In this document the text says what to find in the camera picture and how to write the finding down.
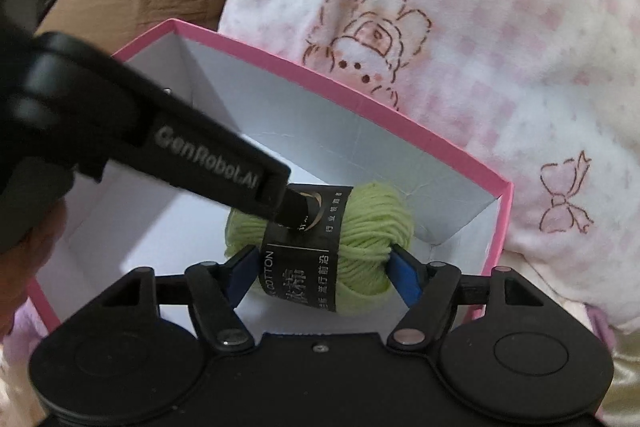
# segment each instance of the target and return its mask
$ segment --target pink box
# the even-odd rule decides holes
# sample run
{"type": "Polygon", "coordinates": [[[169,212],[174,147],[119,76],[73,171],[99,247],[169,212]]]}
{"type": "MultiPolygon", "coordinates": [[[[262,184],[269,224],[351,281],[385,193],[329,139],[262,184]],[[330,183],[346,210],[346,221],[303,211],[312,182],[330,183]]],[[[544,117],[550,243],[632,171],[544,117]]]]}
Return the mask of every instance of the pink box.
{"type": "MultiPolygon", "coordinates": [[[[291,181],[354,185],[384,180],[416,221],[411,252],[464,273],[488,274],[502,251],[513,185],[403,115],[297,64],[178,20],[167,20],[116,55],[292,168],[291,181]]],[[[66,319],[136,266],[158,275],[223,261],[228,209],[109,164],[101,184],[78,179],[69,222],[32,298],[47,326],[66,319]]],[[[406,308],[340,317],[261,295],[238,314],[252,332],[388,333],[406,308]]],[[[162,314],[190,327],[183,309],[162,314]]]]}

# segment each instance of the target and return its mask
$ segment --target black paper label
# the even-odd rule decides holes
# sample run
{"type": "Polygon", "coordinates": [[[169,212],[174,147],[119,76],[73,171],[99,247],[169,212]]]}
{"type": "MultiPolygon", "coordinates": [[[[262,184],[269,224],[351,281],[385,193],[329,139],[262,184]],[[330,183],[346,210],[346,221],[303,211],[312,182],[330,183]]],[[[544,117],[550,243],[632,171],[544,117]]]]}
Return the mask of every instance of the black paper label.
{"type": "Polygon", "coordinates": [[[269,223],[262,240],[260,284],[267,295],[335,312],[340,229],[353,187],[289,185],[306,196],[313,222],[304,230],[269,223]]]}

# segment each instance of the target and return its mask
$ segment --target bow print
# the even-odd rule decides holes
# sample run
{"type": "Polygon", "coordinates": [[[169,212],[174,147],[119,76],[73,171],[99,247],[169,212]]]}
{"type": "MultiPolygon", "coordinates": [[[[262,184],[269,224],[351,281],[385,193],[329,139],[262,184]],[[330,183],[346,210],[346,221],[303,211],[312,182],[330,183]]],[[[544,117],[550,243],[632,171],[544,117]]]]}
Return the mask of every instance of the bow print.
{"type": "Polygon", "coordinates": [[[551,207],[540,219],[540,232],[566,232],[577,225],[580,233],[587,233],[593,219],[587,212],[571,203],[582,187],[591,159],[580,153],[578,159],[569,158],[564,163],[548,163],[540,169],[540,181],[551,195],[551,207]]]}

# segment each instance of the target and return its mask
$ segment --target white fabric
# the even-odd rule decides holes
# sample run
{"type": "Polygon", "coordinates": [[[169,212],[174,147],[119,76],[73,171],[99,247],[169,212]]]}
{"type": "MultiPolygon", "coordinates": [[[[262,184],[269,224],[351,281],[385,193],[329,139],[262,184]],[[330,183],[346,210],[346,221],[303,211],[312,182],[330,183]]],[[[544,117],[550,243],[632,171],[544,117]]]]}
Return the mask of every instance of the white fabric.
{"type": "Polygon", "coordinates": [[[640,327],[640,0],[228,0],[220,32],[513,180],[507,248],[565,298],[640,327]]]}
{"type": "Polygon", "coordinates": [[[0,427],[32,427],[45,417],[29,381],[28,361],[46,334],[47,328],[27,299],[15,314],[12,333],[0,344],[0,427]]]}

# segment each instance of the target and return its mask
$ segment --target screw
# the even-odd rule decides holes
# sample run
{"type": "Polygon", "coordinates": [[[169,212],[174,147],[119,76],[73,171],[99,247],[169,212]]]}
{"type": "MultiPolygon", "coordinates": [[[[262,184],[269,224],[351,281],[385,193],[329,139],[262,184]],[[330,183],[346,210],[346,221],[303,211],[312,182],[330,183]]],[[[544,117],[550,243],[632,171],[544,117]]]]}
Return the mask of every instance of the screw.
{"type": "Polygon", "coordinates": [[[394,340],[403,346],[415,346],[425,339],[424,333],[412,328],[404,328],[394,333],[394,340]]]}
{"type": "Polygon", "coordinates": [[[241,346],[249,340],[249,336],[242,330],[222,330],[218,333],[218,340],[223,346],[241,346]]]}
{"type": "Polygon", "coordinates": [[[323,344],[323,343],[314,344],[311,349],[314,350],[314,353],[328,353],[329,352],[329,346],[327,346],[326,344],[323,344]]]}

